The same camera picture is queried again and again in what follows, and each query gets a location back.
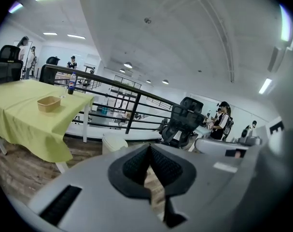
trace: black backpack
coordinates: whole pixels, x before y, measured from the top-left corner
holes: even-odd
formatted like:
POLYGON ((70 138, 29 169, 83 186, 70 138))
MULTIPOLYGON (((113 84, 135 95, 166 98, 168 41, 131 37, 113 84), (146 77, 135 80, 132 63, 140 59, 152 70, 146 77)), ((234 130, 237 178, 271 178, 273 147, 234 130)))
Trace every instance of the black backpack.
POLYGON ((223 134, 225 136, 225 138, 228 137, 231 129, 233 126, 233 119, 231 117, 228 118, 227 124, 225 125, 224 129, 223 129, 223 134))

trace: black vest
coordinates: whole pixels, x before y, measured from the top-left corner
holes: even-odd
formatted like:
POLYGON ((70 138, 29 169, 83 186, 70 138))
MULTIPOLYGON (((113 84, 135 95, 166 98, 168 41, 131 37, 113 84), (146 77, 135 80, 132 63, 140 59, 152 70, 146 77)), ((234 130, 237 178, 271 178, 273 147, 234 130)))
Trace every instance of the black vest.
MULTIPOLYGON (((219 119, 217 119, 215 121, 214 126, 219 126, 219 124, 220 124, 220 122, 221 122, 221 120, 223 118, 223 115, 226 115, 226 114, 220 114, 219 119)), ((224 130, 224 128, 222 128, 222 129, 213 129, 212 132, 210 133, 210 136, 213 139, 221 140, 221 138, 223 137, 223 130, 224 130)))

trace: plastic bottle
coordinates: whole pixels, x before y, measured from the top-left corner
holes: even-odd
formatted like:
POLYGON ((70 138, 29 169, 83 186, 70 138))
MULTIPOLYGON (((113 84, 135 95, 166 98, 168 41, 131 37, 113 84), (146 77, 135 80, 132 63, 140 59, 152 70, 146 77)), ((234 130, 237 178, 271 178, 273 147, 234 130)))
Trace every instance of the plastic bottle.
POLYGON ((77 76, 75 75, 75 72, 72 73, 69 81, 69 87, 68 87, 68 94, 72 95, 75 87, 75 81, 77 80, 77 76))

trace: table leg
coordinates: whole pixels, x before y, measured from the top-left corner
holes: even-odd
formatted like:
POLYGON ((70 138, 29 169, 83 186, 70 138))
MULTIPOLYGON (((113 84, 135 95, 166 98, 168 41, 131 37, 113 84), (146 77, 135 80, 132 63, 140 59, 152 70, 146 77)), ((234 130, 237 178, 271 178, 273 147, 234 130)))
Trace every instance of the table leg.
POLYGON ((63 174, 66 170, 68 170, 68 166, 65 161, 62 162, 55 162, 58 170, 63 174))
POLYGON ((87 142, 87 123, 88 123, 89 103, 84 107, 84 119, 83 119, 83 142, 87 142))
POLYGON ((4 155, 7 155, 7 150, 6 150, 5 146, 3 145, 1 138, 0 138, 0 150, 2 151, 2 153, 4 155))

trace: white trash bin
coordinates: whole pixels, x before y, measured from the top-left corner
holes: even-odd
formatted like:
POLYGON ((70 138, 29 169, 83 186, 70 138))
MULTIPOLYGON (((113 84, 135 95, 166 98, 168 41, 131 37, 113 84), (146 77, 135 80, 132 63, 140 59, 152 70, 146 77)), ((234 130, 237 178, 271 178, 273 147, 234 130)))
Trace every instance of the white trash bin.
POLYGON ((120 136, 115 134, 103 135, 102 138, 102 154, 109 154, 122 147, 128 147, 127 142, 120 136))

